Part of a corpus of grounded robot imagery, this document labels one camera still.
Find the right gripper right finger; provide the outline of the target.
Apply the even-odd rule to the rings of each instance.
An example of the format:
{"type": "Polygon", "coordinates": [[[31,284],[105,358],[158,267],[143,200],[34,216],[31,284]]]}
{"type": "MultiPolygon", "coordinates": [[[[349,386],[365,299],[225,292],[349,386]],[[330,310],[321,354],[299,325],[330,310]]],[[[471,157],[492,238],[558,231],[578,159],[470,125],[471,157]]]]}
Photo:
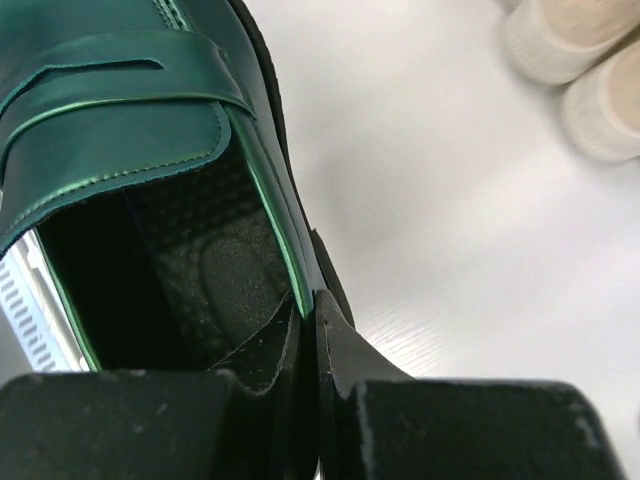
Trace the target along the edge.
{"type": "Polygon", "coordinates": [[[327,479],[620,479],[602,423],[553,381],[416,379],[315,299],[327,479]]]}

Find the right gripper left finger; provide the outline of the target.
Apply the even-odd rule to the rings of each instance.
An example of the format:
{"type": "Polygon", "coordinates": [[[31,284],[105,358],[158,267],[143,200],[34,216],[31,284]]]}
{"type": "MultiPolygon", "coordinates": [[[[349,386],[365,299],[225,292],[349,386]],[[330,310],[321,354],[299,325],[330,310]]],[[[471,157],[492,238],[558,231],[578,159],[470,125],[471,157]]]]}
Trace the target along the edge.
{"type": "Polygon", "coordinates": [[[1,390],[5,479],[311,479],[291,297],[208,370],[28,374],[1,390]]]}

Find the green pointed shoe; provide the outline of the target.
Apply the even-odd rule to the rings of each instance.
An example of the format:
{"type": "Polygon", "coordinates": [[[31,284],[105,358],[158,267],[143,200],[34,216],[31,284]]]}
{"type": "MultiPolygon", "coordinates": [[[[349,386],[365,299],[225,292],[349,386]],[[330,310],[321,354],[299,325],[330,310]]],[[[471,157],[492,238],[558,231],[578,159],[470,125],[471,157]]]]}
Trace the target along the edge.
{"type": "Polygon", "coordinates": [[[319,290],[350,312],[242,1],[3,2],[1,194],[92,371],[209,368],[319,290]]]}

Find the beige lace sneaker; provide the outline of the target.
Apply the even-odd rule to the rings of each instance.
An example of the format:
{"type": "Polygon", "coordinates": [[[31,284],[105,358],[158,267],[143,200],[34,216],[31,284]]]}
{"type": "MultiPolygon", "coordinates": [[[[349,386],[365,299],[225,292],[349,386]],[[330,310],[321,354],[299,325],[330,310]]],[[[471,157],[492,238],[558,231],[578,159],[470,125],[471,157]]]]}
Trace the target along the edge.
{"type": "Polygon", "coordinates": [[[639,43],[624,47],[574,81],[561,116],[574,146],[605,162],[639,157],[639,43]]]}
{"type": "Polygon", "coordinates": [[[512,1],[504,45],[515,69],[543,85],[567,84],[639,26],[637,1],[512,1]]]}

